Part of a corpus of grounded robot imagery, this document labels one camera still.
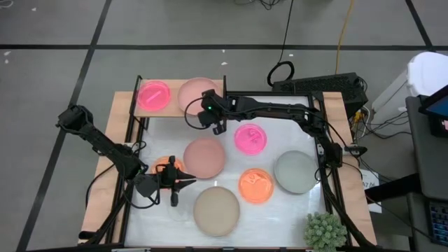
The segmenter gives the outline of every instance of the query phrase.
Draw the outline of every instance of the wooden board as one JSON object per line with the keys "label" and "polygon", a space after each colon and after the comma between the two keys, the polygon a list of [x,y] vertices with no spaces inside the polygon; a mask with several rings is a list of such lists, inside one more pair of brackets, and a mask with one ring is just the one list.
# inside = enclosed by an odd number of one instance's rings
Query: wooden board
{"label": "wooden board", "polygon": [[[353,139],[351,138],[350,127],[341,93],[324,92],[323,100],[328,122],[337,130],[346,144],[351,144]],[[341,139],[337,137],[333,130],[331,130],[331,136],[334,141],[340,144],[340,146],[344,146]],[[345,155],[344,162],[358,167],[358,162],[354,157]],[[342,195],[344,197],[347,214],[355,223],[356,227],[364,234],[365,238],[373,244],[376,244],[377,239],[373,230],[367,201],[365,200],[363,181],[359,175],[359,171],[349,165],[343,164],[342,167],[339,168],[339,180],[341,182]],[[355,239],[352,238],[352,241],[353,245],[357,244]]]}
{"label": "wooden board", "polygon": [[[325,109],[330,124],[335,127],[347,144],[352,142],[349,124],[345,113],[344,102],[340,93],[323,93]],[[132,92],[116,92],[112,103],[112,108],[106,128],[106,136],[115,142],[123,142],[129,119],[129,107],[132,100]],[[332,132],[333,139],[343,146],[340,139]],[[344,162],[355,167],[358,163],[354,157],[344,156]],[[106,157],[100,157],[95,175],[102,172],[110,165]],[[88,231],[97,230],[104,222],[104,219],[111,211],[111,203],[116,185],[117,171],[113,170],[104,175],[96,182],[90,193],[90,203],[84,217],[83,229]],[[376,244],[375,233],[370,219],[370,212],[365,200],[364,187],[359,172],[349,165],[339,168],[339,179],[342,187],[342,194],[346,212],[355,223],[356,227],[365,237]],[[121,223],[122,215],[117,221]],[[113,242],[118,241],[119,225],[115,225]]]}
{"label": "wooden board", "polygon": [[[141,80],[142,83],[146,83],[147,81],[162,81],[169,86],[171,90],[171,101],[168,105],[159,111],[146,111],[137,104],[135,106],[134,116],[136,117],[183,117],[183,111],[179,108],[179,103],[177,102],[177,94],[179,93],[179,89],[181,86],[187,82],[188,80]],[[222,95],[223,91],[223,80],[212,80],[217,86],[220,88],[221,93],[218,95]]]}

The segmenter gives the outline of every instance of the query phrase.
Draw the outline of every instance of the gray floor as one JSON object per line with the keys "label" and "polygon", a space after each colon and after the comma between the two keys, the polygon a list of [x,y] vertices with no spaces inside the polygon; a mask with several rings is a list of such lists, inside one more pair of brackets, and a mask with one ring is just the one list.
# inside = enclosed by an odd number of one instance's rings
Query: gray floor
{"label": "gray floor", "polygon": [[[445,0],[412,0],[434,45],[448,45]],[[15,1],[0,9],[2,44],[89,45],[105,0]],[[98,44],[195,45],[281,44],[289,0],[265,10],[259,3],[232,0],[113,0]],[[336,45],[349,0],[296,0],[287,44]],[[344,40],[357,46],[424,46],[404,0],[357,0]],[[67,107],[86,50],[0,50],[0,244],[14,251],[46,169],[58,130],[57,115]],[[368,83],[371,102],[405,69],[418,50],[345,50],[339,72],[356,72]],[[269,90],[265,77],[280,50],[95,50],[79,104],[94,113],[104,130],[113,93],[131,90],[137,74],[147,78],[227,76],[231,90]],[[335,50],[286,50],[295,78],[334,72]],[[275,77],[282,77],[281,70]],[[366,161],[385,176],[414,171],[410,138],[365,138]],[[390,156],[391,150],[400,150]],[[29,241],[28,249],[73,246],[84,214],[84,193],[97,156],[68,136]],[[400,200],[386,203],[402,212]],[[373,214],[379,243],[402,249],[407,228],[386,214]]]}

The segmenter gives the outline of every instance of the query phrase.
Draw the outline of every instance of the white container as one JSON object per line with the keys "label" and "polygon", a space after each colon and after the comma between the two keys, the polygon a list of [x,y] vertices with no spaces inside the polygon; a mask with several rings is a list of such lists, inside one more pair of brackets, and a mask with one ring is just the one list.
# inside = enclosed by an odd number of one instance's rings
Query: white container
{"label": "white container", "polygon": [[[413,57],[404,70],[392,84],[382,92],[372,103],[374,118],[371,128],[375,129],[388,119],[394,118],[406,111],[406,97],[418,95],[430,96],[448,84],[448,56],[435,52],[423,52]],[[407,121],[407,114],[400,116],[395,124]],[[387,125],[377,129],[376,133],[391,135],[396,132],[410,131],[409,123],[402,125]]]}

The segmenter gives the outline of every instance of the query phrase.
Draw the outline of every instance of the succulent plant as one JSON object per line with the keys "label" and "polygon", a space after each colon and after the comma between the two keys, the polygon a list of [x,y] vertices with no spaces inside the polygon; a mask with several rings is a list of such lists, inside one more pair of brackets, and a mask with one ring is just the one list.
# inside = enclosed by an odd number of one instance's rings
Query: succulent plant
{"label": "succulent plant", "polygon": [[347,229],[338,217],[329,213],[308,214],[304,240],[316,252],[336,252],[344,245]]}

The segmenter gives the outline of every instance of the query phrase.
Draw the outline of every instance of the computer monitor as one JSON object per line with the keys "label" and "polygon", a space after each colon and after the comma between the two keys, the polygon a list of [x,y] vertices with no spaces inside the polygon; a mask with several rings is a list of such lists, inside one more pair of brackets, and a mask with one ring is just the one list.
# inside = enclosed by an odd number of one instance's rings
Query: computer monitor
{"label": "computer monitor", "polygon": [[422,101],[419,112],[448,120],[448,85]]}
{"label": "computer monitor", "polygon": [[419,112],[428,115],[431,134],[448,137],[448,85],[429,97],[421,97]]}

